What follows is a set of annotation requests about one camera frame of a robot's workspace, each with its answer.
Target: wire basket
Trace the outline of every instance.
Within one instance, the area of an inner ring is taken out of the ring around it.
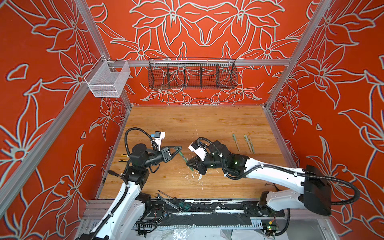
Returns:
[[[234,59],[150,59],[151,89],[234,89],[237,68]]]
[[[124,89],[127,79],[131,73],[128,62],[124,63],[120,72],[111,71],[113,68],[108,66],[108,61],[102,56],[93,66],[97,71],[92,73],[89,71],[85,77],[89,89],[95,97],[99,98],[118,98]]]

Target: screwdriver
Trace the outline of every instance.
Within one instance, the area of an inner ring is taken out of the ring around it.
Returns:
[[[186,203],[185,201],[182,201],[180,199],[177,199],[176,197],[171,197],[165,193],[163,193],[162,191],[158,190],[158,192],[164,194],[165,196],[169,197],[170,199],[173,200],[173,202],[176,204],[176,205],[179,205],[180,207],[184,208],[185,210],[187,211],[190,211],[191,210],[191,205],[189,205],[188,203]]]

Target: red wall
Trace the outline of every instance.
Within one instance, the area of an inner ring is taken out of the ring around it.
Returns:
[[[114,60],[155,57],[289,58],[318,1],[87,0]],[[132,68],[126,91],[136,105],[265,103],[283,66],[241,67],[233,90],[151,90]]]
[[[300,167],[353,182],[361,199],[333,206],[341,239],[384,238],[384,3],[335,1],[272,114]],[[353,194],[333,183],[333,198]]]
[[[100,57],[71,0],[0,3],[0,186]],[[84,98],[0,219],[1,239],[73,239],[95,197],[126,108]]]

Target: wooden table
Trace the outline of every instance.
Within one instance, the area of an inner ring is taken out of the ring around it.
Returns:
[[[257,160],[286,166],[286,162],[272,134],[264,112],[259,106],[135,106],[129,115],[125,130],[139,127],[153,134],[164,131],[162,146],[182,146],[182,153],[191,159],[194,153],[188,146],[198,137],[206,137],[211,141],[219,140],[227,145],[229,151],[253,157]],[[240,147],[237,150],[232,139],[236,134]],[[250,135],[256,154],[250,153],[244,134]],[[149,139],[140,131],[128,134],[128,146],[144,143],[151,147]],[[123,172],[126,166],[120,159],[126,153],[124,135],[113,159],[111,170]],[[108,175],[101,199],[115,198],[122,180]],[[168,163],[161,163],[160,169],[149,175],[142,192],[155,197],[157,189],[178,198],[259,198],[265,190],[275,191],[273,186],[265,186],[266,181],[258,179],[230,180],[223,176],[221,168],[208,169],[205,175],[199,175],[186,166],[185,161],[177,155]]]

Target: wrench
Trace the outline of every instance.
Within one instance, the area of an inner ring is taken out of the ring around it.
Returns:
[[[165,203],[167,203],[168,205],[170,205],[171,207],[173,207],[174,209],[176,209],[177,212],[181,212],[181,211],[183,210],[183,208],[176,206],[176,205],[173,204],[171,201],[169,201],[168,199],[163,198],[163,197],[162,197],[160,194],[158,194],[158,193],[157,193],[157,197],[156,197],[156,198],[163,200]]]

